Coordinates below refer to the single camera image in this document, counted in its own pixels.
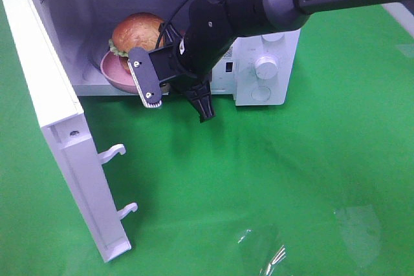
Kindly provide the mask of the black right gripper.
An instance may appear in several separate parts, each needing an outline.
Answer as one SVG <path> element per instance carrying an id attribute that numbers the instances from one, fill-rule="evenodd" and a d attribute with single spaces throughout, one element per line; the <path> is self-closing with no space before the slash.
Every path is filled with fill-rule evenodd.
<path id="1" fill-rule="evenodd" d="M 185 35 L 172 23 L 160 25 L 160 46 L 149 53 L 158 84 L 182 92 L 201 123 L 215 116 L 210 88 L 213 36 Z"/>

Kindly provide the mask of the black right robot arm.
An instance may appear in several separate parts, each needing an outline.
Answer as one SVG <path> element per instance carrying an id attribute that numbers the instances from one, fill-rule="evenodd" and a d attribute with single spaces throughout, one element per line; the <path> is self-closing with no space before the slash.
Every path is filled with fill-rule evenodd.
<path id="1" fill-rule="evenodd" d="M 161 104 L 160 87 L 170 83 L 193 105 L 201 121 L 214 116 L 208 77 L 239 37 L 301 28 L 316 12 L 404 0 L 193 0 L 189 26 L 170 47 L 150 54 L 158 78 L 141 93 L 147 107 Z"/>

